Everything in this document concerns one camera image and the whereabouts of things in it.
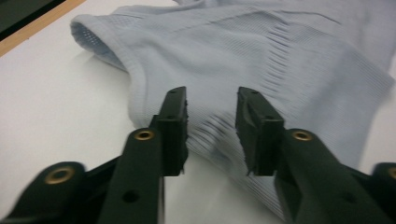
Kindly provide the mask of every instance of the clothing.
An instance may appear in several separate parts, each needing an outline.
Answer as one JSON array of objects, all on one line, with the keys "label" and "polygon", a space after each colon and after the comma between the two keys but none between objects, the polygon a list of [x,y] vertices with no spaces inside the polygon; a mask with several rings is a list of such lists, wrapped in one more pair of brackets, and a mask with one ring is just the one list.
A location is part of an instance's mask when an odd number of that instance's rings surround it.
[{"label": "clothing", "polygon": [[[396,8],[396,2],[382,2],[390,5],[386,10]],[[358,166],[372,117],[394,82],[384,71],[396,38],[372,34],[383,28],[396,36],[389,25],[373,24],[386,13],[373,19],[373,4],[357,0],[179,3],[121,7],[72,21],[84,49],[131,75],[129,109],[136,128],[149,125],[167,91],[186,86],[188,148],[280,216],[273,178],[246,176],[234,128],[238,87],[259,91],[286,128],[316,133],[340,162]],[[367,10],[351,11],[359,4]]]}]

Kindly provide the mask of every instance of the table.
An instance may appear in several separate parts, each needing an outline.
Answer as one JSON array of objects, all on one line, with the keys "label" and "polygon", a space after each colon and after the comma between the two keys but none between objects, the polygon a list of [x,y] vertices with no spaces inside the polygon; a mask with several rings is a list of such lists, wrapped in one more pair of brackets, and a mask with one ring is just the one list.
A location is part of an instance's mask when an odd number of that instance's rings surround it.
[{"label": "table", "polygon": [[[79,161],[88,170],[120,155],[134,130],[130,79],[92,57],[70,35],[78,14],[171,0],[87,0],[0,58],[0,217],[45,167]],[[390,69],[396,77],[396,57]],[[360,169],[396,161],[396,90],[379,108]],[[166,178],[166,223],[281,223],[209,161],[191,153],[186,174]]]}]

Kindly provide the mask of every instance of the white table surface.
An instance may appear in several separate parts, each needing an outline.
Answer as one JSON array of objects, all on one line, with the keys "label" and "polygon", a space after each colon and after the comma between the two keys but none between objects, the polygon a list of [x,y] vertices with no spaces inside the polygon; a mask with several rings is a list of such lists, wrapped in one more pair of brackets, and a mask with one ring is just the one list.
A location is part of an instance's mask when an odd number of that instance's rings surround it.
[{"label": "white table surface", "polygon": [[[70,35],[78,14],[171,0],[87,0],[0,58],[0,217],[42,169],[79,161],[88,170],[120,155],[134,130],[128,74],[92,57]],[[396,57],[389,70],[396,77]],[[396,90],[379,108],[361,160],[396,161]],[[191,153],[186,174],[166,178],[166,223],[281,223],[208,161]]]}]

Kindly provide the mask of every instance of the knitted fabric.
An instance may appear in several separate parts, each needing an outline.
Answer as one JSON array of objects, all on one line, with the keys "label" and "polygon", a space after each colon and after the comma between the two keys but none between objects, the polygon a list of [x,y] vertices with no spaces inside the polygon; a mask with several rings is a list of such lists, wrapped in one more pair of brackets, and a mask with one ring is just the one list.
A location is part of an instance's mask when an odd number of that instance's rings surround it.
[{"label": "knitted fabric", "polygon": [[[316,133],[340,162],[356,168],[375,110],[393,84],[384,71],[395,38],[349,32],[359,21],[324,15],[326,1],[316,1],[321,11],[304,13],[293,1],[241,2],[121,7],[108,16],[77,16],[72,34],[84,49],[131,75],[129,108],[136,128],[149,125],[167,91],[186,86],[188,148],[282,216],[273,178],[246,176],[234,129],[238,87],[259,91],[286,128]],[[302,5],[311,7],[307,2]]]}]

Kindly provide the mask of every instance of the mounting hole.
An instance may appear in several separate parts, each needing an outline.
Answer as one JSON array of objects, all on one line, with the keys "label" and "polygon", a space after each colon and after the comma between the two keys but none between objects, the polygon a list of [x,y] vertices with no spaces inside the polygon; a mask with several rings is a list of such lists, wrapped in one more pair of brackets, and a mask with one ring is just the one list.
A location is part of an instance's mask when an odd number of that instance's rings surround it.
[{"label": "mounting hole", "polygon": [[75,173],[71,166],[57,168],[51,171],[45,178],[46,184],[55,185],[61,184],[69,180]]},{"label": "mounting hole", "polygon": [[396,179],[396,167],[389,168],[388,172],[393,179]]},{"label": "mounting hole", "polygon": [[348,203],[356,203],[358,199],[351,192],[342,192],[341,198],[347,201]]},{"label": "mounting hole", "polygon": [[297,132],[294,132],[292,135],[295,139],[300,140],[300,141],[311,141],[312,140],[312,135],[307,132],[297,131]]},{"label": "mounting hole", "polygon": [[128,190],[124,193],[122,199],[126,203],[134,203],[139,200],[139,194],[135,190]]},{"label": "mounting hole", "polygon": [[140,141],[146,141],[154,137],[154,132],[152,131],[142,131],[134,135],[134,138]]}]

